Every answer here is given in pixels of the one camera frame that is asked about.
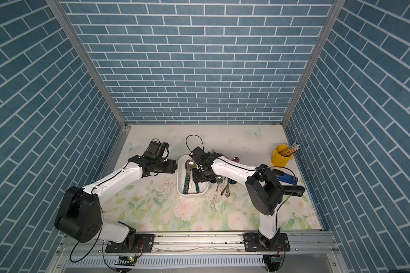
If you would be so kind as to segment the gold spoon dark green handle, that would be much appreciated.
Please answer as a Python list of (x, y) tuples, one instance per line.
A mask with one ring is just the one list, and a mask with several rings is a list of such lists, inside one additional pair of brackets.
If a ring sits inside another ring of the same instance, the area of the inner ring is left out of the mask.
[[(184, 164), (184, 167), (185, 167), (185, 170), (186, 171), (191, 171), (191, 175), (192, 175), (192, 171), (193, 171), (193, 169), (195, 169), (195, 168), (197, 168), (197, 165), (196, 165), (196, 163), (193, 161), (193, 160), (191, 160), (191, 159), (188, 159), (186, 162), (185, 162), (185, 164)], [(191, 178), (191, 180), (190, 180), (190, 190), (191, 190), (191, 188), (192, 188), (192, 178)]]

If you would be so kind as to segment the white plastic storage box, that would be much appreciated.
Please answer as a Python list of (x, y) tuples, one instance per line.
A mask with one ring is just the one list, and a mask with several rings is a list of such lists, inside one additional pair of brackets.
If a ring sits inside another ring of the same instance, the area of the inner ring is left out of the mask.
[(190, 161), (191, 158), (188, 155), (181, 156), (178, 160), (177, 191), (184, 197), (197, 197), (204, 195), (209, 189), (209, 183), (195, 183), (193, 181), (193, 170), (197, 169), (197, 165), (193, 162), (190, 167), (191, 170), (187, 170), (186, 162)]

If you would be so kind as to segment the silver spoon green marbled handle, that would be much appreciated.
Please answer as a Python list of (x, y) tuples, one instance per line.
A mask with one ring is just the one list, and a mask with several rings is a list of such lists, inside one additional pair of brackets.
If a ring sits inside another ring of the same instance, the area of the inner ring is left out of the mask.
[(190, 180), (191, 180), (191, 171), (186, 171), (186, 175), (184, 178), (183, 192), (182, 192), (183, 195), (189, 194)]

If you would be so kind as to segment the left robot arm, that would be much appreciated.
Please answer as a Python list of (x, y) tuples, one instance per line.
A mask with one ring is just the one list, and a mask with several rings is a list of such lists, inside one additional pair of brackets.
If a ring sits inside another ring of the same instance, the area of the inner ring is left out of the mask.
[(108, 176), (82, 188), (66, 190), (54, 226), (80, 243), (90, 240), (110, 242), (115, 252), (130, 252), (137, 247), (136, 230), (121, 222), (104, 218), (102, 210), (115, 194), (150, 174), (174, 174), (177, 162), (173, 159), (150, 160), (134, 156)]

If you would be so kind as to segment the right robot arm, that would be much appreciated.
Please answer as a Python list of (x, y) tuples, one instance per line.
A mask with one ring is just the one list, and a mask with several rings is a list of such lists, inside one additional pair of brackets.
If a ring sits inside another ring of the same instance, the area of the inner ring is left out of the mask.
[(284, 196), (301, 197), (303, 186), (282, 185), (271, 167), (260, 165), (250, 167), (230, 159), (219, 153), (205, 153), (200, 147), (190, 152), (189, 157), (196, 163), (197, 169), (192, 173), (195, 183), (217, 182), (218, 176), (236, 181), (246, 186), (253, 206), (260, 212), (260, 227), (257, 234), (246, 233), (244, 239), (249, 239), (246, 251), (289, 251), (287, 236), (279, 232), (277, 216)]

